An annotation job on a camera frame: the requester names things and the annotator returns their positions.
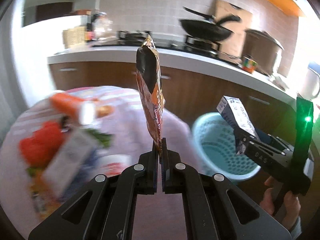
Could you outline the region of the small blue white carton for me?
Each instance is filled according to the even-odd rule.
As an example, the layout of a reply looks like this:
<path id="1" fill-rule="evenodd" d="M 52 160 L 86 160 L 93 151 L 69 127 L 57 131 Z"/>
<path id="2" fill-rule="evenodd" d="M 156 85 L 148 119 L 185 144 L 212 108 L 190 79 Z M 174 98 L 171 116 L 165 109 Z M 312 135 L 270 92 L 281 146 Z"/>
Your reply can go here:
<path id="1" fill-rule="evenodd" d="M 252 139 L 259 140 L 255 127 L 239 98 L 223 96 L 216 109 L 233 131 L 235 128 L 241 128 L 251 134 Z"/>

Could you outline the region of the large white blue carton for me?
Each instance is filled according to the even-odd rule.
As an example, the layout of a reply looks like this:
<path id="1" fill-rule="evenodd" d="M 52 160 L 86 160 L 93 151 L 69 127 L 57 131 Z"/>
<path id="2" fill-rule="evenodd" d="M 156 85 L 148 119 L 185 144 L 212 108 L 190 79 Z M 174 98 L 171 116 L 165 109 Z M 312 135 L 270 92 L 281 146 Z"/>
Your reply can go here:
<path id="1" fill-rule="evenodd" d="M 71 132 L 42 174 L 42 180 L 56 199 L 63 196 L 80 167 L 97 146 L 98 142 L 83 129 Z"/>

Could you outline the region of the orange vegetable with green stem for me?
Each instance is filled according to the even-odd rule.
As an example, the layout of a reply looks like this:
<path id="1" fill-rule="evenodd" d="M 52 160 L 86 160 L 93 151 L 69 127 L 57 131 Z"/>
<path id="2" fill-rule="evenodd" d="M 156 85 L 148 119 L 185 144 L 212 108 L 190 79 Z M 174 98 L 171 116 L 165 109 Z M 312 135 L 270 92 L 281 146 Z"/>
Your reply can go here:
<path id="1" fill-rule="evenodd" d="M 112 146 L 112 141 L 114 139 L 113 134 L 103 133 L 93 128 L 83 130 L 98 142 L 98 146 L 80 167 L 78 174 L 75 176 L 61 198 L 56 199 L 51 193 L 49 186 L 42 180 L 42 174 L 49 164 L 45 168 L 35 168 L 29 166 L 27 163 L 28 167 L 25 171 L 30 178 L 30 183 L 28 185 L 30 196 L 33 200 L 36 213 L 40 219 L 47 218 L 51 213 L 53 213 L 53 211 L 55 211 L 67 199 L 71 198 L 73 194 L 75 194 L 84 184 L 89 182 L 97 174 L 99 159 L 102 157 L 99 151 L 108 150 Z M 65 137 L 64 142 L 66 142 L 68 137 L 71 135 L 71 132 L 63 133 L 63 135 Z"/>

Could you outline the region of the red plastic bag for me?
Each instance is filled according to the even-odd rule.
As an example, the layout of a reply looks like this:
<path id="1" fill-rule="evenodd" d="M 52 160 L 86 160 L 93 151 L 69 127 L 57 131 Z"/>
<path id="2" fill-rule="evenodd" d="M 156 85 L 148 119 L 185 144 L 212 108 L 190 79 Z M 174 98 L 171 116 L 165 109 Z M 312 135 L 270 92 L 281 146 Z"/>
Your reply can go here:
<path id="1" fill-rule="evenodd" d="M 31 167 L 45 168 L 63 144 L 65 137 L 61 126 L 55 121 L 44 122 L 31 137 L 19 143 L 23 159 Z"/>

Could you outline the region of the orange cylindrical chip can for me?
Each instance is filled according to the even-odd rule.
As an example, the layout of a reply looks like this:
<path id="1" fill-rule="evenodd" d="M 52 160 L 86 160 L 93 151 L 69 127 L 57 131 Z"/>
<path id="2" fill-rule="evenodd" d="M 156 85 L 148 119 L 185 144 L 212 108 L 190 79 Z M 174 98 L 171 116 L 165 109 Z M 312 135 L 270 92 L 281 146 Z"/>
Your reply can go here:
<path id="1" fill-rule="evenodd" d="M 92 124 L 97 116 L 95 103 L 67 94 L 55 93 L 49 98 L 50 104 L 58 111 L 82 126 Z"/>

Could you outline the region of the orange snack bag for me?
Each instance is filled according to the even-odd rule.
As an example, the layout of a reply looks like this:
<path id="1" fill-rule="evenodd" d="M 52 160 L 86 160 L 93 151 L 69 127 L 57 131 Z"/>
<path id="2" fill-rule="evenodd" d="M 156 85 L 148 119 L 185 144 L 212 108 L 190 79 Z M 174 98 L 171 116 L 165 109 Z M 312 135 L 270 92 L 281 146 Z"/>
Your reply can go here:
<path id="1" fill-rule="evenodd" d="M 150 35 L 136 52 L 136 81 L 148 132 L 161 152 L 165 98 L 162 93 L 159 53 Z"/>

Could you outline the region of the brown kitchen cabinet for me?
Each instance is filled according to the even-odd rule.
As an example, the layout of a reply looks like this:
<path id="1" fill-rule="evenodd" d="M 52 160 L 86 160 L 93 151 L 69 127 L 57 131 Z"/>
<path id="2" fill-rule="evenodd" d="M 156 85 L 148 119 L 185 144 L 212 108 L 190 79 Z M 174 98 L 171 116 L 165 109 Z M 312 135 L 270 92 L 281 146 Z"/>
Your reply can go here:
<path id="1" fill-rule="evenodd" d="M 95 86 L 137 88 L 134 63 L 52 63 L 49 69 L 60 90 Z M 296 113 L 288 104 L 231 81 L 188 70 L 162 67 L 161 74 L 166 109 L 187 124 L 214 112 L 222 96 L 227 95 L 242 101 L 256 128 L 294 144 Z"/>

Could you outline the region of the light blue plastic basket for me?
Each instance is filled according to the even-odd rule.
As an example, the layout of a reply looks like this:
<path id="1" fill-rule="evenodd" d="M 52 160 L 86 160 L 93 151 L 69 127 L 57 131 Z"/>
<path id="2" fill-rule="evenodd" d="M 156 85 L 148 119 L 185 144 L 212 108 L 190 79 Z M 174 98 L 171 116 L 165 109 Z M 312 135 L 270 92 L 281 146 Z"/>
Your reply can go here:
<path id="1" fill-rule="evenodd" d="M 220 173 L 234 183 L 254 177 L 260 166 L 245 155 L 236 155 L 233 129 L 217 112 L 199 116 L 192 126 L 195 151 L 202 173 Z"/>

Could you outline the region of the pink patterned tablecloth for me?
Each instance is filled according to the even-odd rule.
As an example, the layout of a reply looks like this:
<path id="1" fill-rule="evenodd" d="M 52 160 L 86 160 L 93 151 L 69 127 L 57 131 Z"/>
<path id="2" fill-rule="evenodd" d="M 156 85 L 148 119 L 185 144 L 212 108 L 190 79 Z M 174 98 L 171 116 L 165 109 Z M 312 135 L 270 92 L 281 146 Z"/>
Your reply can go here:
<path id="1" fill-rule="evenodd" d="M 100 86 L 70 94 L 112 111 L 58 128 L 63 113 L 44 99 L 18 117 L 1 146 L 1 206 L 23 238 L 95 175 L 118 174 L 152 148 L 138 91 Z"/>

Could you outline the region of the brown rice cooker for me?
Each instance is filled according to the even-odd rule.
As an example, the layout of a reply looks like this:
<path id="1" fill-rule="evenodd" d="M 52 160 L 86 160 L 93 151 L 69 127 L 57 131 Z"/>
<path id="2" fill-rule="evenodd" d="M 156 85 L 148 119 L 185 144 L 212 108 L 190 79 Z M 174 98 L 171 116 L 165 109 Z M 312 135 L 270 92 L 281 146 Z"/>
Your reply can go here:
<path id="1" fill-rule="evenodd" d="M 265 31 L 246 29 L 241 59 L 252 59 L 257 63 L 256 71 L 273 75 L 278 71 L 284 47 Z"/>

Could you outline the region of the black gas stove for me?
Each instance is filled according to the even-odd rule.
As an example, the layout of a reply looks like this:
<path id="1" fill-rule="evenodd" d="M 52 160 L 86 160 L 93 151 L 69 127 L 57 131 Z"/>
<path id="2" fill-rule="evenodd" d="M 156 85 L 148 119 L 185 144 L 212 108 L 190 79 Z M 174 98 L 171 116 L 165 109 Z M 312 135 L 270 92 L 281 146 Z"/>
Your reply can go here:
<path id="1" fill-rule="evenodd" d="M 118 31 L 115 37 L 108 38 L 104 41 L 94 41 L 91 43 L 92 47 L 106 47 L 106 46 L 141 46 L 150 31 Z M 167 49 L 174 51 L 182 51 L 189 54 L 205 56 L 216 59 L 233 66 L 240 67 L 241 59 L 220 51 L 220 44 L 218 42 L 212 43 L 209 41 L 199 40 L 189 35 L 185 35 L 180 41 L 169 38 L 153 38 L 157 49 Z"/>

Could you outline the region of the black wok pan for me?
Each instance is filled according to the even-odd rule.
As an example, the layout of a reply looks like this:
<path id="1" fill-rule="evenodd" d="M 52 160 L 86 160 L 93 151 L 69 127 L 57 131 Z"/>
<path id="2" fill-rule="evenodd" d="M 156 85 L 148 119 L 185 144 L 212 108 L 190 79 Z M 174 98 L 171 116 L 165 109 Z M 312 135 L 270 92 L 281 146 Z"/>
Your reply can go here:
<path id="1" fill-rule="evenodd" d="M 222 25 L 227 22 L 241 22 L 242 19 L 233 14 L 229 14 L 220 20 L 216 21 L 213 15 L 203 14 L 201 12 L 191 10 L 187 7 L 183 9 L 189 13 L 201 16 L 204 18 L 201 20 L 189 20 L 189 19 L 179 19 L 180 24 L 184 31 L 191 37 L 198 38 L 201 40 L 206 40 L 210 42 L 219 42 L 229 38 L 233 31 L 223 27 Z"/>

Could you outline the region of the clear plastic bag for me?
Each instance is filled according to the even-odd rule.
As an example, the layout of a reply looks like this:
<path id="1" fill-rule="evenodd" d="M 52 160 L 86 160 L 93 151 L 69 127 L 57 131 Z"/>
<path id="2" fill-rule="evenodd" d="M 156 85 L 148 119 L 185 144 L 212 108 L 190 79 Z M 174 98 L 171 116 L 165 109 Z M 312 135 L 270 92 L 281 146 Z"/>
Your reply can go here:
<path id="1" fill-rule="evenodd" d="M 114 38 L 113 21 L 110 20 L 105 12 L 95 14 L 92 20 L 94 36 L 97 41 L 104 41 Z"/>

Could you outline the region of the dark sauce bottle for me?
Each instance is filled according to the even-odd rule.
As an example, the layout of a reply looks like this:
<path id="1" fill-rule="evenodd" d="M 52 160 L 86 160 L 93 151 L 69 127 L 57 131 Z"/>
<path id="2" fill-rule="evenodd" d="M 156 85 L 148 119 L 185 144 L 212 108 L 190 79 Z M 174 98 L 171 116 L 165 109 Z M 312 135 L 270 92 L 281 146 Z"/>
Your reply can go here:
<path id="1" fill-rule="evenodd" d="M 87 23 L 86 23 L 86 41 L 91 42 L 95 40 L 95 32 L 94 32 L 94 23 L 99 17 L 98 13 L 94 13 L 93 15 L 87 15 Z"/>

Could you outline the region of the beige woven basket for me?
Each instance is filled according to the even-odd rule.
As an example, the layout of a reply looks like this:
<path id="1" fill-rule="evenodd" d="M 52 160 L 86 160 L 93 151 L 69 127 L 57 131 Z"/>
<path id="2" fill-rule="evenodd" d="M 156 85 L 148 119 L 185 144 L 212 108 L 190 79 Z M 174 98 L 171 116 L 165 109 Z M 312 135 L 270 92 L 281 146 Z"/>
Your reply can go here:
<path id="1" fill-rule="evenodd" d="M 86 27 L 77 26 L 62 32 L 63 45 L 66 49 L 86 43 Z"/>

